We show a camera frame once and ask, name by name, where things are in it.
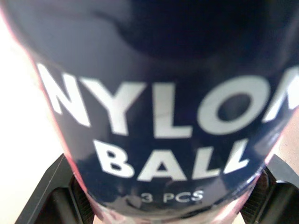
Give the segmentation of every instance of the navy blue can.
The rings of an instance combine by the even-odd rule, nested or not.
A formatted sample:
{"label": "navy blue can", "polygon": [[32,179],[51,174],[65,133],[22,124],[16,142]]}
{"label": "navy blue can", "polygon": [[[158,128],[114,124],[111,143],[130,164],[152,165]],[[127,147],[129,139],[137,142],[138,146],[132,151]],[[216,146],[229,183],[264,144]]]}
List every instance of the navy blue can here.
{"label": "navy blue can", "polygon": [[298,1],[1,7],[100,219],[233,220],[299,105]]}

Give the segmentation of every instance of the white lettering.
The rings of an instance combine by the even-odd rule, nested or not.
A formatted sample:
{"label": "white lettering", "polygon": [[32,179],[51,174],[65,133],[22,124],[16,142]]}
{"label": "white lettering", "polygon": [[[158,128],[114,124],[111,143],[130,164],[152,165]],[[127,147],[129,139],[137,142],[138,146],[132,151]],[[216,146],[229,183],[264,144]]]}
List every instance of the white lettering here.
{"label": "white lettering", "polygon": [[57,85],[47,68],[42,64],[36,65],[41,75],[45,89],[49,95],[53,109],[62,114],[59,101],[65,106],[74,119],[84,126],[90,127],[90,121],[82,100],[76,78],[72,75],[63,73],[62,78],[70,100],[65,96],[63,91]]}
{"label": "white lettering", "polygon": [[141,201],[145,203],[151,203],[153,201],[153,195],[150,193],[142,193],[141,198]]}
{"label": "white lettering", "polygon": [[96,79],[81,78],[80,81],[108,111],[112,132],[128,136],[126,112],[143,92],[146,84],[124,82],[120,85],[115,96],[113,96]]}
{"label": "white lettering", "polygon": [[126,151],[115,145],[98,140],[93,140],[93,143],[103,172],[122,178],[130,178],[134,176],[133,167],[126,163],[128,160]]}
{"label": "white lettering", "polygon": [[[251,103],[240,117],[224,121],[218,117],[220,106],[230,97],[246,94]],[[200,127],[207,133],[225,135],[237,132],[250,124],[266,105],[270,94],[270,85],[266,79],[258,76],[243,76],[228,80],[210,91],[202,100],[197,113]]]}
{"label": "white lettering", "polygon": [[234,143],[232,151],[229,154],[226,166],[223,170],[224,174],[229,174],[231,172],[234,172],[238,169],[247,166],[249,159],[240,161],[245,151],[247,143],[248,143],[248,139],[239,140]]}
{"label": "white lettering", "polygon": [[[166,170],[159,170],[161,165]],[[155,177],[170,177],[174,181],[187,180],[171,150],[153,150],[137,180],[150,182]]]}
{"label": "white lettering", "polygon": [[263,117],[263,123],[276,118],[286,96],[288,96],[289,109],[299,105],[299,67],[290,68],[285,72]]}
{"label": "white lettering", "polygon": [[195,192],[193,192],[193,197],[191,198],[192,201],[196,202],[196,201],[200,201],[204,196],[204,191],[203,190],[197,190]]}
{"label": "white lettering", "polygon": [[174,198],[174,194],[173,193],[165,193],[163,195],[163,202],[167,203],[167,201],[172,200]]}
{"label": "white lettering", "polygon": [[220,169],[207,170],[213,150],[213,147],[202,147],[197,150],[192,174],[193,180],[219,176]]}
{"label": "white lettering", "polygon": [[190,138],[191,126],[173,126],[175,84],[153,85],[154,136],[158,139]]}
{"label": "white lettering", "polygon": [[191,193],[190,192],[182,192],[182,193],[179,193],[176,195],[176,201],[177,202],[181,202],[181,203],[186,203],[186,202],[189,202],[190,199],[189,198],[185,198],[183,199],[182,197],[184,196],[190,196]]}

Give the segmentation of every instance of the white surface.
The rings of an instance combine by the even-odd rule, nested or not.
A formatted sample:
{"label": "white surface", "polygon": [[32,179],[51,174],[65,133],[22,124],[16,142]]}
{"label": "white surface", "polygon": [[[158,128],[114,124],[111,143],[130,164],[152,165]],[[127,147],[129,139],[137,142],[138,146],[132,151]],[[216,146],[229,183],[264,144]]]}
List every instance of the white surface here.
{"label": "white surface", "polygon": [[62,153],[34,72],[0,21],[0,224],[13,224]]}

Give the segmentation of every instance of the glossy surface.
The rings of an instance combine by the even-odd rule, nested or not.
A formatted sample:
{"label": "glossy surface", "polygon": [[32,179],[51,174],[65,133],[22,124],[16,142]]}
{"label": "glossy surface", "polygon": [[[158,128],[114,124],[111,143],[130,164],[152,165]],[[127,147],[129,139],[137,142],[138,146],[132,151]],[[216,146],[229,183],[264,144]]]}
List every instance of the glossy surface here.
{"label": "glossy surface", "polygon": [[[207,1],[194,5],[153,2],[86,1],[74,8],[68,1],[13,1],[5,6],[19,39],[37,53],[35,60],[48,68],[66,95],[61,73],[76,77],[91,127],[78,124],[63,105],[62,115],[54,113],[88,193],[125,215],[166,217],[232,201],[263,166],[291,114],[285,101],[276,119],[262,124],[282,75],[298,63],[297,3],[288,1],[281,7],[276,1],[244,1],[215,7]],[[245,75],[266,80],[268,103],[236,132],[207,133],[197,121],[199,105],[220,84]],[[122,82],[144,82],[146,88],[126,113],[127,136],[112,133],[106,109],[82,84],[82,77],[101,81],[112,94]],[[192,127],[190,137],[154,138],[152,95],[157,83],[175,84],[173,124]],[[247,110],[251,102],[238,95],[223,104],[221,120],[233,121]],[[248,164],[224,174],[234,143],[246,138],[240,161],[248,160]],[[93,140],[124,149],[135,175],[120,178],[103,172]],[[208,168],[220,168],[221,173],[192,180],[197,149],[211,146],[214,152]],[[172,151],[187,180],[137,180],[152,151],[160,149]],[[197,190],[205,192],[200,203],[163,203],[164,193]],[[142,202],[144,192],[154,195],[153,203]]]}

